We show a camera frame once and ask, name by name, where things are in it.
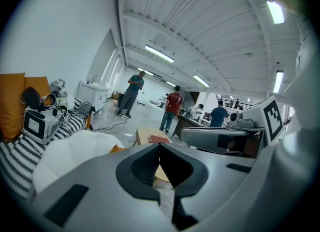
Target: striped blanket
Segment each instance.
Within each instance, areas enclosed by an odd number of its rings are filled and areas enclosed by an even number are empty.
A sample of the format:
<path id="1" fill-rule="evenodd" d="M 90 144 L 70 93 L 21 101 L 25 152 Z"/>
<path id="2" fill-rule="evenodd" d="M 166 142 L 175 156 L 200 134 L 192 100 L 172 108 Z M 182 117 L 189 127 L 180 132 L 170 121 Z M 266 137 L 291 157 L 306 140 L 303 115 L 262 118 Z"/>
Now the striped blanket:
<path id="1" fill-rule="evenodd" d="M 74 98 L 74 110 L 83 102 Z M 61 125 L 51 140 L 69 137 L 87 126 L 85 118 L 69 116 L 67 127 Z M 20 135 L 16 141 L 0 142 L 0 173 L 9 188 L 23 198 L 27 198 L 32 186 L 32 176 L 47 145 L 41 145 L 28 136 Z"/>

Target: red shirt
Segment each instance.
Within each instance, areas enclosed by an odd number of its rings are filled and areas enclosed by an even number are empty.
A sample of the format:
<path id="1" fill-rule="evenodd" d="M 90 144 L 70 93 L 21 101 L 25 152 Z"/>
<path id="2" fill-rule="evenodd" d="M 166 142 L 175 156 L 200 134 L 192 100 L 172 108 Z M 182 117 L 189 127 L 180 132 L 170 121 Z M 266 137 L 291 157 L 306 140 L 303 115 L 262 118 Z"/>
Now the red shirt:
<path id="1" fill-rule="evenodd" d="M 169 100 L 166 111 L 176 114 L 179 106 L 182 105 L 182 96 L 178 92 L 173 92 L 170 93 L 166 99 Z"/>

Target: white ceiling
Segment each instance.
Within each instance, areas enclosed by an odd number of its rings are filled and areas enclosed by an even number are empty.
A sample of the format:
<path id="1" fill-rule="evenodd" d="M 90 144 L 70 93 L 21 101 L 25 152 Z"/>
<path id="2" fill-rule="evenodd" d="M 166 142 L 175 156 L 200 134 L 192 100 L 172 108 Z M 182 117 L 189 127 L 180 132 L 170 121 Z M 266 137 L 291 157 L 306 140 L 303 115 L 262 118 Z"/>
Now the white ceiling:
<path id="1" fill-rule="evenodd" d="M 283 14 L 285 23 L 274 24 L 264 0 L 119 0 L 128 66 L 203 91 L 197 74 L 209 91 L 245 98 L 272 92 L 277 70 L 284 70 L 280 94 L 295 77 L 297 17 Z M 145 45 L 174 63 L 149 54 Z"/>

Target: gray floor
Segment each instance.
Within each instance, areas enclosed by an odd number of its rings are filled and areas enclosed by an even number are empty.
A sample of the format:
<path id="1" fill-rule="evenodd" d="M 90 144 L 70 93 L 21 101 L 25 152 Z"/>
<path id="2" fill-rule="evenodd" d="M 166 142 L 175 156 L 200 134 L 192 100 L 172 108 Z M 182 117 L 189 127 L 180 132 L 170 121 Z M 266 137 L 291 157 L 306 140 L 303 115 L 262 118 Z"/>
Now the gray floor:
<path id="1" fill-rule="evenodd" d="M 149 105 L 142 106 L 136 103 L 133 105 L 130 112 L 131 119 L 123 118 L 123 115 L 117 116 L 117 110 L 117 100 L 109 99 L 105 107 L 94 114 L 92 126 L 94 130 L 101 129 L 97 130 L 97 132 L 115 136 L 120 140 L 124 147 L 132 147 L 136 140 L 135 136 L 137 128 L 152 127 L 159 129 L 163 117 L 163 112 L 161 110 L 157 110 Z M 167 135 L 173 143 L 187 147 L 187 145 L 184 144 L 177 136 L 172 137 L 177 122 L 178 119 L 175 117 Z M 112 128 L 112 126 L 119 123 L 124 124 L 116 125 L 111 130 L 102 129 Z M 154 189 L 158 190 L 160 193 L 161 210 L 169 219 L 171 219 L 175 195 L 173 187 L 170 183 L 159 181 L 154 185 Z"/>
<path id="2" fill-rule="evenodd" d="M 126 113 L 125 110 L 122 111 L 122 115 L 117 116 L 117 110 L 117 100 L 108 99 L 108 102 L 106 103 L 105 107 L 101 111 L 96 112 L 94 114 L 91 124 L 94 130 L 101 129 L 97 132 L 115 136 L 118 140 L 120 140 L 124 147 L 132 147 L 133 143 L 136 140 L 135 136 L 137 128 L 160 128 L 160 124 L 163 117 L 163 112 L 161 110 L 157 110 L 149 105 L 142 106 L 135 103 L 130 112 L 130 119 L 123 118 L 123 115 Z M 187 147 L 187 145 L 184 144 L 177 136 L 172 137 L 177 122 L 178 119 L 175 117 L 172 121 L 170 131 L 167 134 L 167 136 L 173 143 Z M 116 125 L 111 130 L 103 129 L 112 128 L 112 126 L 114 126 L 115 124 L 119 125 Z"/>

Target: ceiling light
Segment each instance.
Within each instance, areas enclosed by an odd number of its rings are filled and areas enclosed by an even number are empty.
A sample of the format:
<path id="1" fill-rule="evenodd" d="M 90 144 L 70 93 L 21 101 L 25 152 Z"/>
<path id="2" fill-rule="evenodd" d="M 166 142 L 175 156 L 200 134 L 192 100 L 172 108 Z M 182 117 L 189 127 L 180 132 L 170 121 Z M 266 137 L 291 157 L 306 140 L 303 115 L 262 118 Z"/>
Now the ceiling light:
<path id="1" fill-rule="evenodd" d="M 169 85 L 171 86 L 174 86 L 175 87 L 175 84 L 172 84 L 171 82 L 167 82 Z"/>
<path id="2" fill-rule="evenodd" d="M 141 69 L 141 68 L 138 68 L 138 70 L 139 70 L 139 71 L 144 71 L 146 74 L 149 74 L 149 75 L 151 75 L 151 76 L 154 75 L 154 74 L 152 74 L 151 72 L 148 72 L 148 71 L 146 71 L 146 70 L 144 70 L 144 69 Z"/>
<path id="3" fill-rule="evenodd" d="M 282 8 L 275 2 L 266 2 L 269 6 L 273 21 L 275 24 L 283 24 L 285 22 Z"/>
<path id="4" fill-rule="evenodd" d="M 275 84 L 274 84 L 274 89 L 273 89 L 273 93 L 278 93 L 281 83 L 282 83 L 282 79 L 284 78 L 284 72 L 283 71 L 277 71 L 276 72 L 276 79 L 275 79 Z"/>
<path id="5" fill-rule="evenodd" d="M 167 55 L 165 55 L 164 53 L 160 52 L 159 50 L 156 50 L 156 49 L 154 49 L 154 48 L 152 48 L 152 47 L 150 47 L 150 46 L 148 46 L 148 45 L 146 45 L 144 48 L 145 48 L 146 50 L 154 53 L 155 55 L 157 55 L 157 56 L 159 56 L 159 57 L 161 57 L 161 58 L 169 61 L 170 63 L 173 63 L 173 62 L 174 62 L 174 59 L 172 59 L 171 57 L 168 57 Z"/>
<path id="6" fill-rule="evenodd" d="M 199 81 L 200 83 L 202 83 L 205 87 L 210 87 L 210 85 L 205 82 L 203 79 L 201 79 L 198 75 L 194 75 L 193 76 L 197 81 Z"/>
<path id="7" fill-rule="evenodd" d="M 146 74 L 149 74 L 149 75 L 151 75 L 151 76 L 153 76 L 154 74 L 152 74 L 151 72 L 148 72 L 148 71 L 144 71 Z"/>

